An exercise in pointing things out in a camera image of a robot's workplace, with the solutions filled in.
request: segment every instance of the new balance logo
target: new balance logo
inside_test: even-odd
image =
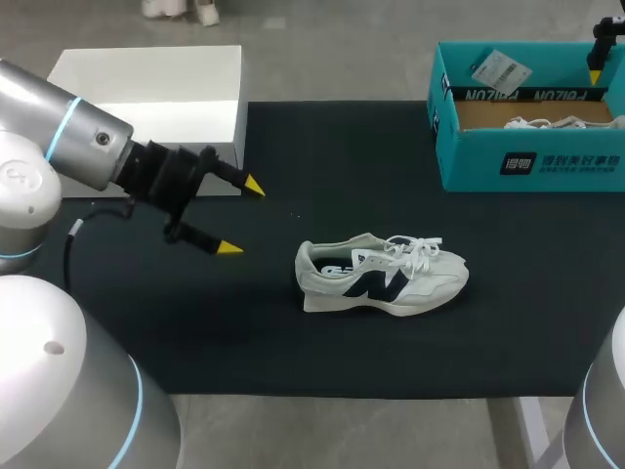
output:
[[[362,274],[343,296],[356,298],[367,293],[367,296],[372,300],[392,303],[408,284],[408,277],[399,270],[389,283],[389,286],[386,285],[386,277],[387,274],[383,271],[369,271]]]
[[[321,269],[321,273],[329,277],[342,277],[346,274],[350,274],[354,269],[352,267],[346,267],[342,269],[339,266],[325,266]]]

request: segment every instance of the white tag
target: white tag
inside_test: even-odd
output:
[[[371,252],[373,252],[371,249],[352,249],[352,264],[354,265],[354,269],[357,269],[360,264],[366,261]]]
[[[492,51],[472,75],[477,81],[506,96],[512,95],[529,78],[531,70],[517,61]]]

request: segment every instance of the shoe sole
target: shoe sole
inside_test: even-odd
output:
[[[359,306],[370,306],[378,310],[386,311],[390,315],[404,318],[426,313],[434,308],[444,305],[455,298],[460,290],[453,295],[439,298],[437,301],[425,305],[394,305],[380,300],[372,300],[366,297],[349,298],[345,296],[320,296],[304,295],[304,311],[307,313],[328,313],[346,311]]]

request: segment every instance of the black n logo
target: black n logo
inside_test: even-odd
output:
[[[386,272],[382,271],[369,271],[362,274],[362,277],[343,296],[355,298],[368,293],[367,296],[372,300],[391,303],[395,301],[404,286],[408,284],[408,278],[402,271],[397,271],[389,286],[386,286],[386,276]]]

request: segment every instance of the black table surface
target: black table surface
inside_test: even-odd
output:
[[[572,395],[625,305],[625,194],[447,193],[423,103],[250,104],[245,164],[265,200],[187,211],[244,255],[165,244],[149,207],[74,243],[74,297],[167,392]],[[61,285],[64,235],[90,204],[63,203],[32,275]],[[441,236],[469,283],[418,317],[302,312],[300,243],[365,232]]]

